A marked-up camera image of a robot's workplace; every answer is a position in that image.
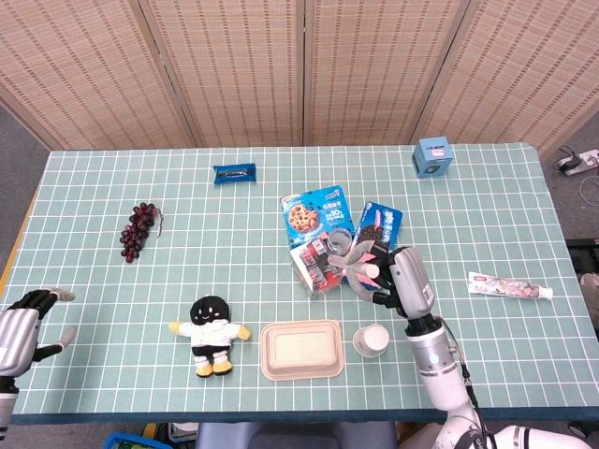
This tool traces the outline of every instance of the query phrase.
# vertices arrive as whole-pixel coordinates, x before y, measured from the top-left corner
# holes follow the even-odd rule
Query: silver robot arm
[[[15,379],[24,374],[32,362],[63,351],[73,341],[76,327],[50,346],[37,347],[41,320],[58,300],[71,301],[75,295],[60,288],[34,290],[5,311],[0,311],[0,441],[5,438],[19,388]]]
[[[404,247],[388,253],[385,247],[369,241],[357,245],[359,256],[368,248],[374,259],[359,262],[354,250],[343,261],[329,257],[332,265],[345,268],[348,279],[355,278],[355,268],[364,274],[371,272],[372,279],[387,292],[368,292],[358,288],[360,298],[395,308],[407,319],[405,333],[412,346],[420,378],[425,385],[432,405],[447,412],[443,426],[429,425],[402,445],[406,449],[590,449],[581,440],[541,430],[524,427],[507,427],[496,435],[488,435],[478,410],[470,373],[458,342],[441,317],[431,314],[434,305],[429,277],[416,248]],[[372,264],[378,270],[367,270]]]

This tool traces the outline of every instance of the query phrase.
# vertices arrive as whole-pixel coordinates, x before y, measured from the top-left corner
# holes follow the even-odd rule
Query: plush toy
[[[203,297],[191,308],[191,323],[172,322],[168,325],[175,335],[191,338],[191,352],[198,377],[228,374],[233,369],[228,360],[231,340],[247,340],[251,332],[242,325],[228,320],[228,305],[221,297]]]

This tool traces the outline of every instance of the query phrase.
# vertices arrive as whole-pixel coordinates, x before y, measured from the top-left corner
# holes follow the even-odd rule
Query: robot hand
[[[37,347],[37,336],[44,318],[56,301],[72,301],[75,295],[60,288],[34,290],[5,311],[0,311],[0,441],[5,438],[19,389],[15,378],[31,367],[32,362],[63,351],[73,341],[76,327],[50,346]]]

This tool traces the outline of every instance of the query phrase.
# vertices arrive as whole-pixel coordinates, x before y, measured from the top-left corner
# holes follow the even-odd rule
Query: doll face
[[[221,297],[198,299],[189,312],[194,325],[202,326],[214,320],[229,320],[228,305]]]

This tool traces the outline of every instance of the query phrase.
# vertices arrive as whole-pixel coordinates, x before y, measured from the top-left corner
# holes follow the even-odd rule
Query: power strip
[[[579,165],[574,168],[570,168],[569,170],[565,170],[564,174],[567,176],[576,175],[577,173],[582,173],[583,171],[592,170],[597,168],[599,164],[599,150],[590,150],[588,152],[582,152],[578,155],[578,157],[582,160]]]

